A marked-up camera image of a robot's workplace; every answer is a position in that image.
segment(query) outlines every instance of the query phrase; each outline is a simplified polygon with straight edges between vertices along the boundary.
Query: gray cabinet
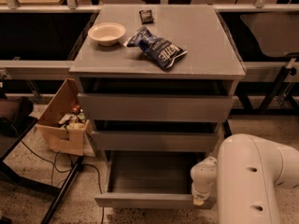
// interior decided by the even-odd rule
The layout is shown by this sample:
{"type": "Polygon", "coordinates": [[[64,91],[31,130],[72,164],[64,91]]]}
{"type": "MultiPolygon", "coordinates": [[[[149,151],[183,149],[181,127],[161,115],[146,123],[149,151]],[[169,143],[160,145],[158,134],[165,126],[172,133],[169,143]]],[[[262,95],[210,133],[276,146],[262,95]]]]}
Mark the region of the gray cabinet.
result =
{"type": "MultiPolygon", "coordinates": [[[[139,48],[100,47],[87,39],[70,69],[93,123],[93,141],[107,158],[101,206],[193,208],[191,168],[211,152],[245,72],[210,6],[104,6],[95,23],[148,28],[188,51],[169,71],[139,48]]],[[[215,199],[206,202],[211,207],[215,199]]]]}

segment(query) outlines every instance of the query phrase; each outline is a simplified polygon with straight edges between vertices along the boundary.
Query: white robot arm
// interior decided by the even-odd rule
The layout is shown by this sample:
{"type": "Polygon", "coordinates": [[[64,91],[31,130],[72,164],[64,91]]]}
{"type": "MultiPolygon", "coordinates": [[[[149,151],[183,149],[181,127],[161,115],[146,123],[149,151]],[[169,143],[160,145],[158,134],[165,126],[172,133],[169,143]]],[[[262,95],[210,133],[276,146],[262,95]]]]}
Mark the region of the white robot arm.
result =
{"type": "Polygon", "coordinates": [[[247,134],[223,141],[217,162],[220,224],[279,224],[275,187],[297,186],[298,150],[247,134]]]}

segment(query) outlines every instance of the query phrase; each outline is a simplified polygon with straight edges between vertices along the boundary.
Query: cardboard box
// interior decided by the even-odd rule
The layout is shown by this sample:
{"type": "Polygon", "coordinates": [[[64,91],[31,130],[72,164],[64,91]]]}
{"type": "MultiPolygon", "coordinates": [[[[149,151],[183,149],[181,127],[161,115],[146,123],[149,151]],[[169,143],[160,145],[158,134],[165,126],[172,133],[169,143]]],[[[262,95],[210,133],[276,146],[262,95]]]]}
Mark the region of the cardboard box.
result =
{"type": "Polygon", "coordinates": [[[60,128],[58,123],[75,104],[78,104],[78,88],[74,79],[67,79],[49,102],[36,127],[50,149],[79,156],[95,157],[91,139],[93,127],[89,120],[86,122],[84,131],[60,128]]]}

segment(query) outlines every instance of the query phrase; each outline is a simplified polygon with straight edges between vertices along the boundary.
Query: bowl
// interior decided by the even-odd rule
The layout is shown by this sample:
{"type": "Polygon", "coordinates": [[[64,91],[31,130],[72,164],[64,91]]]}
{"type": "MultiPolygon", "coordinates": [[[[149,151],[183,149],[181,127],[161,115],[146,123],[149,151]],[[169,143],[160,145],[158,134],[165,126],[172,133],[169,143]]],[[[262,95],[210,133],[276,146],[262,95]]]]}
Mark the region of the bowl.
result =
{"type": "Polygon", "coordinates": [[[94,25],[88,36],[102,46],[113,46],[117,44],[125,34],[125,28],[117,23],[104,22],[94,25]]]}

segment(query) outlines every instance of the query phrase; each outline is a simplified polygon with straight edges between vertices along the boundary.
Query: speckled floor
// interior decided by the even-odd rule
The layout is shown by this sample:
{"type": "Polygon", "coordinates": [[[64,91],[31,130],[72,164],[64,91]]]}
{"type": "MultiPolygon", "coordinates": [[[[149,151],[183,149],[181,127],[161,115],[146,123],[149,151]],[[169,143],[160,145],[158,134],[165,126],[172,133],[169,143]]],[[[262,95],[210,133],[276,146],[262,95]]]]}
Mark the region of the speckled floor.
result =
{"type": "MultiPolygon", "coordinates": [[[[35,105],[33,116],[38,117],[46,105],[35,105]]],[[[237,117],[229,120],[233,133],[249,133],[267,138],[299,149],[299,118],[297,117],[237,117]]],[[[217,155],[217,148],[212,153],[217,155]]],[[[54,161],[56,153],[48,149],[37,129],[33,129],[23,139],[24,143],[44,159],[54,161]]],[[[22,144],[19,144],[7,157],[5,163],[18,174],[56,186],[61,185],[66,173],[53,172],[52,164],[42,161],[22,144]]],[[[106,166],[99,157],[85,157],[83,163],[91,164],[100,170],[101,185],[105,184],[106,166]]],[[[59,154],[59,170],[70,168],[69,157],[59,154]]],[[[99,194],[98,175],[94,168],[85,166],[78,173],[50,223],[101,223],[102,208],[97,205],[94,196],[99,194]]],[[[282,224],[296,224],[299,219],[299,189],[277,189],[278,207],[282,224]]],[[[3,215],[12,223],[40,223],[50,206],[50,197],[27,189],[12,187],[0,183],[0,208],[3,215]]],[[[104,223],[113,224],[212,224],[218,223],[217,206],[211,210],[154,210],[154,209],[104,209],[104,223]]]]}

